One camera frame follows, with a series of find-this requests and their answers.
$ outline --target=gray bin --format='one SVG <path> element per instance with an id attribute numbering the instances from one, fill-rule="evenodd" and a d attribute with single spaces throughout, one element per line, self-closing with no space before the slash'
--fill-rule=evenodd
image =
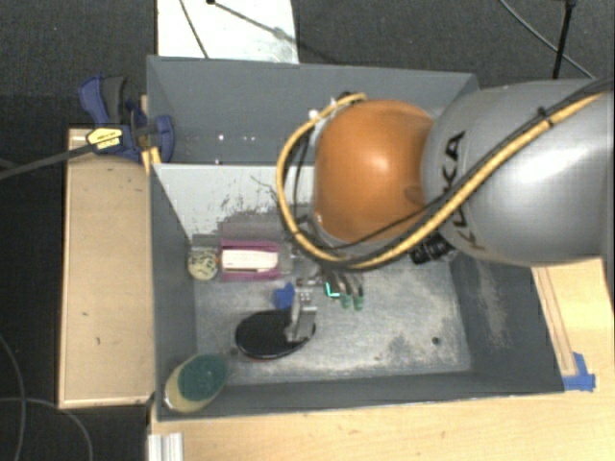
<path id="1" fill-rule="evenodd" d="M 244 218 L 277 221 L 270 196 L 283 140 L 332 95 L 409 101 L 433 115 L 477 89 L 469 74 L 239 61 L 148 59 L 150 115 L 170 114 L 173 163 L 151 177 L 156 402 L 172 370 L 197 352 L 227 359 L 229 383 L 192 417 L 260 415 L 417 401 L 562 391 L 528 269 L 457 255 L 415 267 L 400 261 L 365 275 L 362 311 L 324 294 L 317 332 L 300 351 L 252 362 L 234 327 L 270 308 L 263 283 L 199 282 L 185 260 L 191 238 Z M 311 169 L 301 186 L 309 198 Z"/>

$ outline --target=wooden board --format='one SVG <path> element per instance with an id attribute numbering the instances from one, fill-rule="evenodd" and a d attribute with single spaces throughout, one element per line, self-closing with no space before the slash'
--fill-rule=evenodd
<path id="1" fill-rule="evenodd" d="M 572 349 L 598 377 L 594 393 L 466 400 L 258 418 L 160 424 L 184 435 L 184 459 L 544 460 L 615 459 L 613 314 L 602 265 L 538 270 Z"/>
<path id="2" fill-rule="evenodd" d="M 154 389 L 147 196 L 134 163 L 86 156 L 68 166 L 62 407 L 143 402 Z M 611 459 L 613 314 L 602 265 L 536 269 L 534 276 L 561 367 L 574 370 L 569 352 L 582 352 L 598 377 L 595 393 L 173 424 L 153 418 L 152 432 L 181 431 L 187 461 Z"/>
<path id="3" fill-rule="evenodd" d="M 69 148 L 86 131 L 69 133 Z M 142 166 L 76 158 L 66 171 L 58 403 L 146 402 L 154 391 L 149 184 Z"/>

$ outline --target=yellow cable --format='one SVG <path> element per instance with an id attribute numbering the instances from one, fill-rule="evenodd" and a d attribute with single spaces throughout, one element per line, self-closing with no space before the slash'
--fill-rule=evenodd
<path id="1" fill-rule="evenodd" d="M 530 144 L 533 140 L 538 138 L 541 134 L 548 131 L 554 125 L 561 123 L 563 120 L 568 118 L 569 116 L 575 114 L 579 110 L 585 108 L 588 104 L 592 103 L 596 99 L 598 99 L 602 94 L 595 94 L 589 96 L 587 98 L 581 99 L 579 101 L 574 102 L 573 104 L 560 109 L 555 112 L 548 119 L 545 119 L 533 126 L 526 132 L 520 134 L 517 138 L 511 141 L 508 145 L 502 148 L 500 152 L 498 152 L 494 157 L 489 159 L 485 164 L 456 192 L 456 194 L 449 200 L 444 206 L 439 208 L 432 217 L 425 222 L 420 228 L 418 228 L 413 234 L 411 234 L 408 238 L 402 241 L 400 244 L 391 248 L 387 252 L 383 253 L 380 256 L 376 256 L 368 261 L 364 261 L 362 263 L 358 263 L 356 265 L 350 265 L 349 268 L 353 269 L 368 269 L 373 266 L 377 266 L 381 263 L 384 263 L 388 260 L 391 260 L 402 253 L 408 251 L 413 246 L 418 244 L 422 239 L 424 239 L 427 235 L 429 235 L 432 231 L 437 229 L 441 224 L 443 224 L 469 197 L 474 193 L 479 186 L 493 174 L 496 169 L 498 169 L 503 163 L 505 163 L 509 158 L 515 155 L 517 152 L 522 150 L 528 144 Z M 346 103 L 356 100 L 364 100 L 365 96 L 352 99 L 354 96 L 349 96 Z M 283 191 L 283 167 L 290 154 L 290 150 L 294 147 L 295 143 L 301 138 L 301 136 L 309 129 L 311 129 L 316 122 L 320 118 L 324 118 L 329 116 L 334 110 L 343 106 L 341 102 L 336 103 L 335 105 L 331 105 L 325 109 L 323 109 L 319 115 L 312 120 L 308 121 L 305 125 L 300 127 L 286 142 L 284 145 L 282 152 L 280 153 L 280 157 L 278 158 L 277 172 L 276 172 L 276 186 L 278 188 L 278 197 L 280 202 L 280 209 L 283 216 L 284 221 L 287 223 L 291 232 L 293 233 L 295 240 L 309 253 L 312 255 L 318 256 L 322 259 L 326 259 L 327 261 L 339 261 L 343 262 L 344 258 L 331 255 L 314 246 L 305 236 L 303 236 L 294 219 L 292 218 L 290 208 L 288 207 L 288 203 L 286 201 L 284 191 Z"/>
<path id="2" fill-rule="evenodd" d="M 290 207 L 288 206 L 288 202 L 286 201 L 286 195 L 284 193 L 284 179 L 283 179 L 283 171 L 284 165 L 286 164 L 286 160 L 290 155 L 290 151 L 295 146 L 295 144 L 299 141 L 299 139 L 309 130 L 311 130 L 316 123 L 320 120 L 327 118 L 334 111 L 341 108 L 342 106 L 346 106 L 355 101 L 365 101 L 367 96 L 362 93 L 352 94 L 346 96 L 334 104 L 327 106 L 322 109 L 319 113 L 317 113 L 313 118 L 311 118 L 307 123 L 304 123 L 301 127 L 299 127 L 291 136 L 288 138 L 284 146 L 282 147 L 282 151 L 280 152 L 280 156 L 278 157 L 278 163 L 276 166 L 276 189 L 278 190 L 278 203 L 280 205 L 280 212 L 282 213 L 282 217 L 291 233 L 294 235 L 295 240 L 307 251 L 312 253 L 313 255 L 319 256 L 323 259 L 328 259 L 329 261 L 343 261 L 342 258 L 338 256 L 329 255 L 324 251 L 319 250 L 316 246 L 311 244 L 309 240 L 301 234 L 299 227 L 297 226 L 295 219 L 292 217 L 290 212 Z"/>

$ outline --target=black floor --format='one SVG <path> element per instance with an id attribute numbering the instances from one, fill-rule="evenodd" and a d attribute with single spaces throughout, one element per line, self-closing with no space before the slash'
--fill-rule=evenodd
<path id="1" fill-rule="evenodd" d="M 557 41 L 561 0 L 507 0 Z M 476 73 L 481 86 L 547 79 L 554 53 L 497 0 L 292 0 L 300 60 Z M 613 74 L 615 0 L 578 0 L 567 52 L 593 75 Z M 156 51 L 156 0 L 0 0 L 0 158 L 59 152 L 71 123 L 87 121 L 76 87 L 103 72 L 145 91 L 144 57 Z M 568 63 L 562 78 L 582 75 Z M 59 166 L 0 182 L 0 333 L 29 397 L 54 401 L 62 279 Z M 18 393 L 0 352 L 0 398 Z M 0 461 L 12 460 L 19 403 L 0 400 Z M 97 460 L 144 456 L 145 410 L 76 412 Z M 85 460 L 78 428 L 29 405 L 24 460 Z"/>

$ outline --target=bin floor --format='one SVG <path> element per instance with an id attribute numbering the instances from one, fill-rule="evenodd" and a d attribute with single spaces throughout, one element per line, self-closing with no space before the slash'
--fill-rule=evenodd
<path id="1" fill-rule="evenodd" d="M 253 361 L 234 343 L 245 317 L 273 308 L 271 296 L 286 280 L 194 283 L 200 353 L 228 360 L 229 384 L 335 380 L 366 376 L 446 373 L 470 369 L 449 265 L 415 267 L 400 261 L 364 274 L 361 311 L 314 292 L 316 333 L 290 356 Z"/>

